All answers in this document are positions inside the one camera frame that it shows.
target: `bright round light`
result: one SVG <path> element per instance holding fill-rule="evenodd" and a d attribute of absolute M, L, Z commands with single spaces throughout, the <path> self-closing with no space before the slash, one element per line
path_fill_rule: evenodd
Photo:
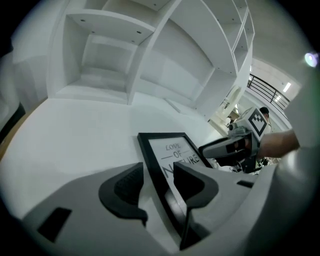
<path fill-rule="evenodd" d="M 310 67 L 315 67 L 318 64 L 316 56 L 311 53 L 304 55 L 304 60 Z"/>

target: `black picture frame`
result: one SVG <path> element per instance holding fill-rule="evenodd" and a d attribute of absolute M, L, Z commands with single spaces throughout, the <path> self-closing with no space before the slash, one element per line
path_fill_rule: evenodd
<path fill-rule="evenodd" d="M 196 145 L 184 132 L 156 132 L 156 133 L 139 133 L 137 136 L 142 155 L 146 164 L 146 167 L 151 176 L 154 188 L 159 196 L 159 199 L 167 213 L 172 225 L 180 236 L 183 234 L 184 226 L 186 223 L 186 217 L 178 205 L 178 202 L 172 193 L 166 178 L 161 170 L 161 167 L 157 161 L 156 155 L 150 145 L 149 140 L 155 139 L 170 139 L 170 138 L 185 138 L 189 146 L 194 150 L 199 159 L 208 168 L 212 168 L 210 163 L 205 157 L 203 157 Z"/>

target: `ceiling light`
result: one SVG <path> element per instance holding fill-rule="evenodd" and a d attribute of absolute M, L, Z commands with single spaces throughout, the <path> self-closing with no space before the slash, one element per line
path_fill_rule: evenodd
<path fill-rule="evenodd" d="M 291 86 L 291 83 L 287 83 L 286 86 L 284 87 L 283 91 L 286 92 L 288 91 L 289 87 Z"/>
<path fill-rule="evenodd" d="M 317 54 L 307 53 L 304 55 L 304 60 L 310 67 L 315 67 L 318 64 Z"/>

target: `black rectangular slot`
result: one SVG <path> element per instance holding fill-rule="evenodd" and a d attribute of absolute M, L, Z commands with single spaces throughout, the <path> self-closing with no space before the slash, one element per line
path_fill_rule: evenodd
<path fill-rule="evenodd" d="M 37 231 L 54 243 L 71 212 L 70 209 L 56 208 Z"/>
<path fill-rule="evenodd" d="M 253 187 L 253 185 L 254 185 L 253 182 L 245 181 L 245 180 L 240 180 L 240 181 L 237 182 L 237 184 L 240 185 L 240 186 L 247 187 L 249 189 L 251 189 Z"/>

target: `white cabinet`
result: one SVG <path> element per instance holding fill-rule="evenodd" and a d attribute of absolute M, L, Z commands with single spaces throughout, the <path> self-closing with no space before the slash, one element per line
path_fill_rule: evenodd
<path fill-rule="evenodd" d="M 140 92 L 211 116 L 254 33 L 245 0 L 66 0 L 48 96 L 130 105 Z"/>

